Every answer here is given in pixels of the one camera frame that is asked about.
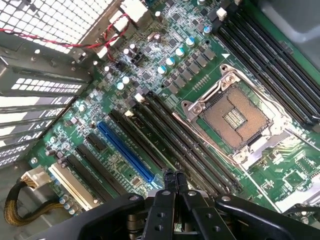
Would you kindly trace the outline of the black RAM slot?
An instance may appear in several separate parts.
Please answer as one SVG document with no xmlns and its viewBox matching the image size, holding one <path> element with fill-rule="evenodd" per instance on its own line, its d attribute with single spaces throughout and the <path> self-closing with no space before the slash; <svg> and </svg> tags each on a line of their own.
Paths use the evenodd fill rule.
<svg viewBox="0 0 320 240">
<path fill-rule="evenodd" d="M 152 111 L 158 111 L 163 116 L 169 118 L 176 126 L 178 131 L 183 135 L 191 147 L 195 150 L 196 154 L 201 157 L 201 166 L 204 167 L 210 174 L 219 174 L 223 180 L 230 187 L 229 192 L 240 192 L 242 186 L 236 177 L 219 161 L 219 159 L 205 146 L 205 143 L 191 132 L 186 126 L 180 123 L 172 116 L 172 111 L 166 106 L 165 103 L 154 92 L 146 94 L 144 106 L 147 106 Z"/>
<path fill-rule="evenodd" d="M 252 31 L 228 24 L 217 35 L 292 118 L 310 127 L 319 123 L 306 88 Z"/>
<path fill-rule="evenodd" d="M 183 139 L 181 132 L 168 117 L 140 103 L 132 109 L 139 120 L 176 154 L 175 158 L 194 187 L 206 191 L 213 197 L 229 192 L 230 187 L 219 174 L 209 173 L 201 166 L 201 157 L 196 154 L 191 144 Z"/>
<path fill-rule="evenodd" d="M 237 15 L 218 37 L 302 125 L 320 123 L 320 85 L 258 23 Z"/>
<path fill-rule="evenodd" d="M 152 164 L 155 165 L 161 172 L 164 172 L 168 168 L 181 171 L 186 170 L 186 166 L 181 159 L 182 156 L 172 148 L 165 136 L 155 129 L 151 122 L 134 113 L 129 116 L 124 114 L 122 116 L 132 127 L 134 127 L 134 130 L 136 130 L 137 133 L 147 141 L 148 146 L 155 151 L 155 154 L 158 156 L 158 158 L 165 162 L 166 168 L 164 170 L 160 170 L 152 162 Z"/>
<path fill-rule="evenodd" d="M 252 31 L 255 37 L 267 44 L 284 66 L 289 69 L 289 72 L 298 78 L 299 85 L 305 87 L 308 96 L 311 97 L 314 108 L 317 112 L 320 111 L 320 86 L 292 57 L 292 49 L 290 47 L 282 46 L 259 22 L 247 15 L 244 11 L 233 15 L 225 26 L 227 25 L 243 29 L 246 28 Z"/>
<path fill-rule="evenodd" d="M 320 0 L 244 0 L 243 8 L 320 86 Z"/>
<path fill-rule="evenodd" d="M 134 107 L 135 114 L 153 133 L 179 156 L 179 164 L 201 189 L 216 196 L 236 193 L 241 189 L 237 180 L 210 153 L 192 130 L 163 104 L 147 97 Z"/>
</svg>

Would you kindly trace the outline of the blue expansion slot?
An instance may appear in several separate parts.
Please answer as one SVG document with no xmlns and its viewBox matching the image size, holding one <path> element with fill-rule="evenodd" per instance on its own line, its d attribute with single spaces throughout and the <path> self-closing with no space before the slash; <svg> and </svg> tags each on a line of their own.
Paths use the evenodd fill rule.
<svg viewBox="0 0 320 240">
<path fill-rule="evenodd" d="M 97 128 L 104 138 L 114 146 L 147 183 L 151 183 L 154 180 L 155 175 L 104 121 L 99 122 Z"/>
</svg>

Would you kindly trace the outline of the long metal locking lever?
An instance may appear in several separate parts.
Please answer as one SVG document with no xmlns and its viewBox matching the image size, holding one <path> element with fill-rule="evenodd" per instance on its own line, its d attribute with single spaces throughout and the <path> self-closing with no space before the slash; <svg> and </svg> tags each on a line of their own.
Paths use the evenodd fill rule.
<svg viewBox="0 0 320 240">
<path fill-rule="evenodd" d="M 203 142 L 205 142 L 207 145 L 209 145 L 213 150 L 215 150 L 215 152 L 218 153 L 223 159 L 225 159 L 226 161 L 228 161 L 229 163 L 231 163 L 234 166 L 239 166 L 238 163 L 236 163 L 233 159 L 231 159 L 229 156 L 227 156 L 222 150 L 219 150 L 216 146 L 214 146 L 208 140 L 206 140 L 200 133 L 198 133 L 191 126 L 189 126 L 177 113 L 173 112 L 172 116 L 176 120 L 178 120 L 180 123 L 182 123 L 185 127 L 187 127 L 192 133 L 194 133 Z"/>
</svg>

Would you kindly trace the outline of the white expansion slot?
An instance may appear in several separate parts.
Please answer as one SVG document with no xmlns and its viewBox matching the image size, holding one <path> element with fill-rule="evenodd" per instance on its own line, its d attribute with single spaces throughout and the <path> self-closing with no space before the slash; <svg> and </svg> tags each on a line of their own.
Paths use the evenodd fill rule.
<svg viewBox="0 0 320 240">
<path fill-rule="evenodd" d="M 62 168 L 58 163 L 53 163 L 48 170 L 84 210 L 89 211 L 99 205 L 98 200 L 67 168 Z"/>
</svg>

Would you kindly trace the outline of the short black expansion slot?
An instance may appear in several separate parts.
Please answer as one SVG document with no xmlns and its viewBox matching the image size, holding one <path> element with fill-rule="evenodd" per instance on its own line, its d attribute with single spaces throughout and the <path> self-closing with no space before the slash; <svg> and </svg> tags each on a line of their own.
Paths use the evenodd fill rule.
<svg viewBox="0 0 320 240">
<path fill-rule="evenodd" d="M 89 133 L 85 139 L 98 151 L 101 152 L 106 149 L 105 143 L 95 133 Z"/>
</svg>

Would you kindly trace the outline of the open CPU socket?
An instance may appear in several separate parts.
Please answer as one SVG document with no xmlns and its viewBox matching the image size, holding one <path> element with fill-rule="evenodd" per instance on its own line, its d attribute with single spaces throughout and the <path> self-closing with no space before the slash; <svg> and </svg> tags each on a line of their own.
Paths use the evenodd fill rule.
<svg viewBox="0 0 320 240">
<path fill-rule="evenodd" d="M 202 119 L 232 150 L 231 159 L 245 171 L 291 134 L 284 108 L 259 90 L 240 70 L 220 66 L 220 79 L 197 100 L 181 103 L 186 119 Z"/>
</svg>

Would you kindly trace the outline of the green PC motherboard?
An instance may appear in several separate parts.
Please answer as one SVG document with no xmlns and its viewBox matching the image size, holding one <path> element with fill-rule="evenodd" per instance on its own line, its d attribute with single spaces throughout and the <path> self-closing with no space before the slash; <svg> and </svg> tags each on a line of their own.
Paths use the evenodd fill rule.
<svg viewBox="0 0 320 240">
<path fill-rule="evenodd" d="M 94 81 L 30 153 L 74 215 L 163 186 L 167 168 L 210 196 L 231 193 L 296 219 L 320 214 L 320 138 L 289 117 L 274 79 L 209 35 L 206 9 L 163 18 L 94 64 Z"/>
</svg>

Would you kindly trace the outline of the plain metal slot cover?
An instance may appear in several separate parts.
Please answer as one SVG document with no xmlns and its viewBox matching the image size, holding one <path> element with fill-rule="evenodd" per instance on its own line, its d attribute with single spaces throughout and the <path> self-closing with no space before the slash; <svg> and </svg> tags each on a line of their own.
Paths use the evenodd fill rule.
<svg viewBox="0 0 320 240">
<path fill-rule="evenodd" d="M 33 106 L 33 105 L 63 105 L 68 104 L 73 97 L 4 97 L 0 96 L 0 107 L 17 107 L 17 106 Z"/>
<path fill-rule="evenodd" d="M 63 109 L 53 109 L 53 110 L 44 110 L 44 111 L 30 111 L 22 113 L 1 113 L 0 114 L 0 123 L 11 123 L 21 120 L 29 120 L 36 118 L 44 117 L 56 117 Z"/>
</svg>

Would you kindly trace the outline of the perforated metal slot cover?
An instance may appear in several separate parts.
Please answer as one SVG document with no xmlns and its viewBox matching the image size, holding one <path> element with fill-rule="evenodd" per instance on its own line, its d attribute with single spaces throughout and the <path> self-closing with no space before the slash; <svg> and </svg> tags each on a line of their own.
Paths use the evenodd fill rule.
<svg viewBox="0 0 320 240">
<path fill-rule="evenodd" d="M 20 91 L 34 91 L 34 92 L 46 92 L 46 93 L 77 93 L 81 84 L 76 83 L 59 83 L 50 80 L 39 80 L 32 78 L 18 78 L 11 87 L 12 90 Z"/>
</svg>

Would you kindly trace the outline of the small white board connector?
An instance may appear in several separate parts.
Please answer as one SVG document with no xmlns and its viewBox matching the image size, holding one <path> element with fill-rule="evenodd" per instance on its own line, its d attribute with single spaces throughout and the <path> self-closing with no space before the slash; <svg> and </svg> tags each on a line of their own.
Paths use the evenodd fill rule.
<svg viewBox="0 0 320 240">
<path fill-rule="evenodd" d="M 109 19 L 111 29 L 120 32 L 124 32 L 129 24 L 129 16 L 126 13 L 121 12 L 118 10 L 114 13 L 111 18 Z"/>
</svg>

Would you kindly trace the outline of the large white board connector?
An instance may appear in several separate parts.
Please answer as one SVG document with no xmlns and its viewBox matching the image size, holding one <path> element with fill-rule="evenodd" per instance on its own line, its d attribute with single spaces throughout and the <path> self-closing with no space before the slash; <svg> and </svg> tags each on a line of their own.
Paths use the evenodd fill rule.
<svg viewBox="0 0 320 240">
<path fill-rule="evenodd" d="M 147 7 L 140 0 L 122 0 L 120 8 L 135 22 L 148 11 Z"/>
</svg>

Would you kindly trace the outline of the grey metal PC case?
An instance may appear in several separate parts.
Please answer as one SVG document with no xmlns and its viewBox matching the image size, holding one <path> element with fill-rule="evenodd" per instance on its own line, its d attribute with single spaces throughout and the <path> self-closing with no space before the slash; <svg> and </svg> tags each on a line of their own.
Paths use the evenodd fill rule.
<svg viewBox="0 0 320 240">
<path fill-rule="evenodd" d="M 11 235 L 15 240 L 28 240 L 87 212 L 81 210 L 71 214 L 51 183 L 33 191 L 21 181 L 21 176 L 33 169 L 30 165 L 33 148 L 91 86 L 95 79 L 95 63 L 113 62 L 114 53 L 123 48 L 135 33 L 144 31 L 154 22 L 163 21 L 157 5 L 167 0 L 140 1 L 147 7 L 147 12 L 138 23 L 128 16 L 126 30 L 118 32 L 111 29 L 110 18 L 117 11 L 125 13 L 121 9 L 122 0 L 0 0 L 0 97 L 73 97 L 68 104 L 0 107 L 0 114 L 62 109 L 57 116 L 0 123 L 0 220 L 4 222 L 0 225 L 0 239 Z M 203 18 L 211 26 L 210 36 L 219 40 L 218 31 L 225 21 L 240 12 L 249 15 L 244 9 L 244 0 L 178 1 L 193 3 L 197 10 L 206 9 Z M 82 87 L 77 93 L 12 90 L 18 78 L 80 84 Z M 320 122 L 306 126 L 289 117 L 302 129 L 320 138 Z M 173 170 L 175 176 L 177 171 L 182 172 L 188 188 L 201 193 L 211 207 L 215 198 L 221 195 L 249 201 L 232 193 L 211 196 L 192 187 L 184 171 L 167 169 Z M 320 230 L 320 214 L 298 219 L 259 206 Z M 171 240 L 203 240 L 196 231 L 176 181 L 174 207 Z"/>
</svg>

